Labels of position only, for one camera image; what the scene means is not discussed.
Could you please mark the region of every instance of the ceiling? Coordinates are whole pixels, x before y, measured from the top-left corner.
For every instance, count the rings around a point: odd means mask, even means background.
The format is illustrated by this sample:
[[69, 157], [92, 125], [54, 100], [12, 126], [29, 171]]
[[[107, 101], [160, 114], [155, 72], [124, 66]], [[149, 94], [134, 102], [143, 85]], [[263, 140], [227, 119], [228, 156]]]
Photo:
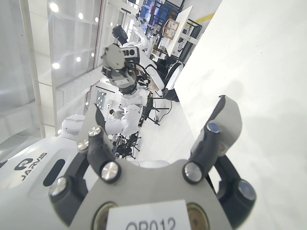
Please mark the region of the ceiling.
[[[114, 0], [26, 1], [28, 11], [21, 9], [19, 0], [1, 0], [0, 129], [3, 132], [0, 143], [7, 140], [6, 145], [16, 136], [39, 136], [41, 117], [48, 124], [54, 114], [51, 131], [54, 133], [64, 118], [84, 113], [87, 91], [102, 77], [100, 69], [95, 69], [101, 63], [99, 57], [105, 46], [116, 41], [110, 23], [114, 27], [124, 20]], [[49, 9], [51, 2], [58, 6], [57, 12]], [[25, 11], [30, 15], [28, 24]], [[34, 16], [39, 18], [44, 12], [48, 15], [45, 24], [36, 23]], [[38, 74], [35, 81], [32, 80], [33, 56], [29, 55], [33, 49], [27, 46], [28, 32], [33, 36], [34, 66]], [[44, 45], [48, 46], [49, 56], [39, 49]], [[53, 63], [58, 63], [59, 68], [54, 69]], [[49, 75], [50, 83], [39, 83]], [[37, 87], [41, 110], [35, 103]]]

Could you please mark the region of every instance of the red pipe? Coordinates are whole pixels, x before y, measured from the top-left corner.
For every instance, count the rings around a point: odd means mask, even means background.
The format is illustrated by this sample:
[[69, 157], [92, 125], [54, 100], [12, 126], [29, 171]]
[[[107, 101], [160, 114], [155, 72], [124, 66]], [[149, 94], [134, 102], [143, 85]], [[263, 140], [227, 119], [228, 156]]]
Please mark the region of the red pipe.
[[95, 58], [96, 58], [97, 40], [98, 40], [98, 33], [99, 33], [99, 27], [100, 27], [101, 7], [102, 7], [102, 0], [101, 0], [101, 3], [100, 3], [100, 11], [99, 11], [99, 19], [98, 19], [98, 29], [97, 29], [97, 37], [96, 37], [95, 52], [94, 52], [93, 69], [94, 69], [94, 66], [95, 66]]

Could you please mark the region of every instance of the humanoid robot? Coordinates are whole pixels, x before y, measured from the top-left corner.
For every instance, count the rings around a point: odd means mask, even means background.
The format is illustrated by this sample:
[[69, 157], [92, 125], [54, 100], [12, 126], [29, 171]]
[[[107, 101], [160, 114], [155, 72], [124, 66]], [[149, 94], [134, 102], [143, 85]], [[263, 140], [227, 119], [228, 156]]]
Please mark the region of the humanoid robot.
[[[65, 130], [75, 135], [73, 126]], [[0, 163], [1, 228], [236, 229], [256, 200], [225, 155], [241, 128], [236, 102], [220, 96], [188, 160], [129, 162], [112, 154], [104, 117], [90, 104], [77, 143], [48, 137]]]
[[145, 19], [141, 19], [135, 20], [133, 23], [133, 30], [135, 34], [140, 38], [139, 43], [127, 42], [127, 34], [121, 25], [115, 26], [112, 30], [112, 34], [121, 43], [122, 47], [135, 46], [140, 50], [143, 50], [143, 52], [140, 52], [139, 64], [146, 69], [147, 73], [150, 75], [157, 88], [162, 91], [163, 98], [178, 102], [179, 99], [175, 92], [174, 86], [183, 69], [183, 64], [181, 62], [177, 62], [168, 71], [164, 66], [152, 61], [149, 58], [157, 40], [157, 31], [156, 29], [153, 29], [150, 40], [148, 40], [141, 27], [145, 21]]

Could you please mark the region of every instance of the black cable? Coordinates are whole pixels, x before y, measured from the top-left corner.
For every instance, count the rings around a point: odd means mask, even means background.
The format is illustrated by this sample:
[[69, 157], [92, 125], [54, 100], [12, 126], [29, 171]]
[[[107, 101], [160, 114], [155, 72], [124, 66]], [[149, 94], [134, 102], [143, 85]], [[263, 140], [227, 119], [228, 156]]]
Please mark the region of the black cable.
[[154, 101], [154, 107], [156, 108], [157, 107], [157, 103], [156, 103], [156, 101]]
[[172, 109], [172, 101], [171, 101], [171, 108], [170, 108], [169, 112], [168, 112], [168, 113], [165, 113], [165, 114], [161, 117], [161, 119], [159, 120], [159, 122], [162, 120], [162, 118], [163, 118], [165, 115], [167, 115], [167, 114], [170, 113], [171, 109]]
[[[135, 61], [133, 61], [133, 62], [129, 61], [129, 64], [136, 64], [136, 63], [135, 63]], [[137, 64], [137, 65], [140, 66], [140, 67], [144, 70], [144, 73], [145, 73], [147, 76], [150, 76], [149, 73], [147, 73], [146, 69], [145, 69], [142, 65], [140, 65], [140, 64]]]

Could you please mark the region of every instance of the label sticker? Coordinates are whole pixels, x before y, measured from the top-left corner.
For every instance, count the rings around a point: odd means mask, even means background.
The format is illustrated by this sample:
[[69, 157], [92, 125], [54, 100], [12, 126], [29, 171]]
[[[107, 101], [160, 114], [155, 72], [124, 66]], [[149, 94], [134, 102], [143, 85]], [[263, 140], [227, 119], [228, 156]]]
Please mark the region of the label sticker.
[[128, 80], [127, 79], [117, 80], [117, 81], [115, 81], [115, 83], [116, 83], [116, 85], [120, 86], [120, 85], [128, 83]]
[[172, 22], [171, 28], [172, 28], [173, 30], [176, 30], [176, 29], [177, 29], [177, 24], [174, 23], [174, 22]]
[[47, 153], [42, 151], [33, 151], [26, 155], [25, 158], [12, 169], [8, 177], [1, 182], [0, 188], [10, 189], [22, 184], [29, 178], [37, 168], [37, 165], [39, 165], [46, 156]]
[[185, 201], [175, 200], [110, 209], [106, 230], [118, 229], [191, 230], [191, 226]]
[[175, 36], [175, 33], [176, 33], [176, 31], [170, 29], [170, 30], [168, 31], [167, 35], [168, 35], [169, 37], [172, 37], [172, 38], [173, 38], [173, 37]]

